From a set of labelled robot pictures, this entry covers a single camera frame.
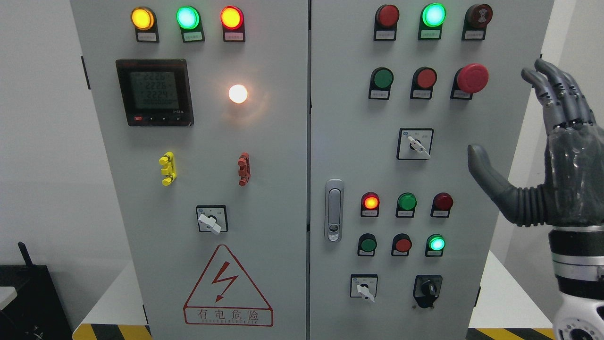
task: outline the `digital power meter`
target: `digital power meter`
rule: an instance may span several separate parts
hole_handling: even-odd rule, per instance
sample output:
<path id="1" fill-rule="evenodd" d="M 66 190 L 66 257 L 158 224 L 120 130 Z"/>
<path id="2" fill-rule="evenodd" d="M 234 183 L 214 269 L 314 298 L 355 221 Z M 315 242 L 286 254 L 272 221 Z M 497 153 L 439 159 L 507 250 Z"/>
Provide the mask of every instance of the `digital power meter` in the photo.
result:
<path id="1" fill-rule="evenodd" d="M 128 125 L 193 125 L 185 59 L 119 59 L 115 66 Z"/>

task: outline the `lightning bolt symbol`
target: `lightning bolt symbol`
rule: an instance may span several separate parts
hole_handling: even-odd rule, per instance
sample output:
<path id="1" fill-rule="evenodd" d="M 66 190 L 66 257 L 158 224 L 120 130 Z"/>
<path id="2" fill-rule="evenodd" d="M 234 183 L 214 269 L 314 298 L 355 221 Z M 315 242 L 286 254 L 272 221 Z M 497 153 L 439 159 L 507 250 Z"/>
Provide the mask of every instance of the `lightning bolt symbol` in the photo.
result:
<path id="1" fill-rule="evenodd" d="M 222 264 L 222 267 L 220 268 L 220 270 L 218 271 L 218 274 L 216 274 L 216 277 L 214 278 L 214 280 L 212 280 L 212 284 L 231 280 L 231 282 L 229 282 L 226 285 L 225 290 L 223 290 L 222 293 L 216 295 L 216 301 L 215 302 L 218 302 L 218 301 L 222 300 L 222 298 L 224 298 L 223 294 L 226 292 L 226 290 L 228 290 L 229 287 L 231 287 L 231 285 L 233 284 L 233 282 L 235 282 L 235 280 L 239 277 L 239 275 L 235 275 L 235 276 L 231 276 L 229 278 L 219 279 L 219 277 L 222 275 L 222 273 L 224 273 L 225 270 L 228 268 L 229 264 L 230 264 L 229 262 L 225 261 Z"/>

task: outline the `green indicator light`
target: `green indicator light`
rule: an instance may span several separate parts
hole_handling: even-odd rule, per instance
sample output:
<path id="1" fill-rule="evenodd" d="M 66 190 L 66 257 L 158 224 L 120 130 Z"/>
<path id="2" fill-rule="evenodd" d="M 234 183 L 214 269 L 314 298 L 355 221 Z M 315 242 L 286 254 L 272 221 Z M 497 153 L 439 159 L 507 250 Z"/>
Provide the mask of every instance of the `green indicator light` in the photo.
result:
<path id="1" fill-rule="evenodd" d="M 406 193 L 399 197 L 399 207 L 403 210 L 413 210 L 417 206 L 415 195 Z"/>
<path id="2" fill-rule="evenodd" d="M 389 87 L 390 85 L 392 85 L 393 80 L 394 80 L 394 76 L 392 75 L 392 72 L 390 72 L 386 69 L 379 70 L 378 72 L 376 72 L 375 76 L 373 77 L 373 82 L 379 88 Z"/>
<path id="3" fill-rule="evenodd" d="M 199 13 L 191 6 L 185 6 L 176 12 L 176 21 L 185 30 L 192 30 L 199 25 Z"/>
<path id="4" fill-rule="evenodd" d="M 433 235 L 428 239 L 430 249 L 438 252 L 445 247 L 445 239 L 441 235 Z"/>
<path id="5" fill-rule="evenodd" d="M 423 23 L 428 27 L 437 27 L 443 24 L 447 17 L 445 6 L 435 2 L 427 5 L 422 12 Z"/>
<path id="6" fill-rule="evenodd" d="M 361 250 L 363 250 L 364 252 L 370 253 L 370 252 L 376 250 L 377 247 L 378 247 L 378 244 L 371 238 L 368 238 L 368 239 L 364 240 L 363 242 L 361 242 Z"/>

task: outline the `gray metal panel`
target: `gray metal panel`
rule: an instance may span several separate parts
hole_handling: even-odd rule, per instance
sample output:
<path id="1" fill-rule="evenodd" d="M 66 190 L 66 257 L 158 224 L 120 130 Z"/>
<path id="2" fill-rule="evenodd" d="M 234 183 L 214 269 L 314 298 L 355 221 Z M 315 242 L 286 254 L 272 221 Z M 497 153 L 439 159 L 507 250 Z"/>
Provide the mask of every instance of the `gray metal panel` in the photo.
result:
<path id="1" fill-rule="evenodd" d="M 310 338 L 463 339 L 497 217 L 494 204 L 467 170 L 466 147 L 480 143 L 493 166 L 512 164 L 530 85 L 522 67 L 539 57 L 552 1 L 492 1 L 485 41 L 461 41 L 463 18 L 474 0 L 443 1 L 448 17 L 442 40 L 418 41 L 426 1 L 394 3 L 400 10 L 397 40 L 373 41 L 379 1 L 313 1 L 310 225 Z M 489 69 L 487 87 L 471 101 L 451 100 L 457 70 L 478 62 Z M 410 100 L 413 73 L 438 74 L 432 100 Z M 390 100 L 369 100 L 371 72 L 394 72 Z M 431 160 L 397 160 L 399 128 L 434 128 Z M 325 239 L 324 186 L 340 178 L 342 239 Z M 361 196 L 376 192 L 379 217 L 361 218 Z M 395 218 L 400 194 L 412 192 L 414 218 Z M 448 192 L 449 218 L 431 218 L 432 199 Z M 374 257 L 356 256 L 359 236 L 375 235 Z M 411 237 L 409 257 L 392 257 L 392 239 Z M 424 255 L 426 239 L 442 234 L 443 257 Z M 351 274 L 378 274 L 375 304 L 349 297 Z M 416 275 L 442 275 L 435 309 L 413 299 Z"/>
<path id="2" fill-rule="evenodd" d="M 71 1 L 157 340 L 303 339 L 305 334 L 307 1 L 237 1 L 245 15 L 245 43 L 222 41 L 219 13 L 230 4 Z M 139 5 L 157 15 L 158 44 L 135 40 L 130 12 Z M 182 43 L 175 21 L 180 5 L 200 11 L 205 42 Z M 115 71 L 115 60 L 122 58 L 186 59 L 195 124 L 129 127 Z M 250 93 L 240 106 L 227 97 L 236 83 Z M 161 184 L 158 164 L 166 151 L 174 152 L 178 170 L 169 187 Z M 250 154 L 251 181 L 241 188 L 237 159 L 244 151 Z M 225 204 L 228 233 L 198 232 L 199 204 Z M 183 305 L 220 243 L 229 246 L 274 309 L 273 327 L 185 324 Z M 208 273 L 209 279 L 214 275 Z M 247 301 L 249 292 L 237 291 L 236 285 L 225 301 Z"/>

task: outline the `lcd screen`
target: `lcd screen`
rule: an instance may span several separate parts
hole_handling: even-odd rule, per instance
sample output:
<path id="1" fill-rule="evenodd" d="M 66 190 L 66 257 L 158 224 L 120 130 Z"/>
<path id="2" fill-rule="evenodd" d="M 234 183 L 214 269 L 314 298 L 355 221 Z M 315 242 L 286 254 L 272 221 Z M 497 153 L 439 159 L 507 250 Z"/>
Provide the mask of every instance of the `lcd screen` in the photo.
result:
<path id="1" fill-rule="evenodd" d="M 174 72 L 130 72 L 134 105 L 144 109 L 178 109 Z"/>

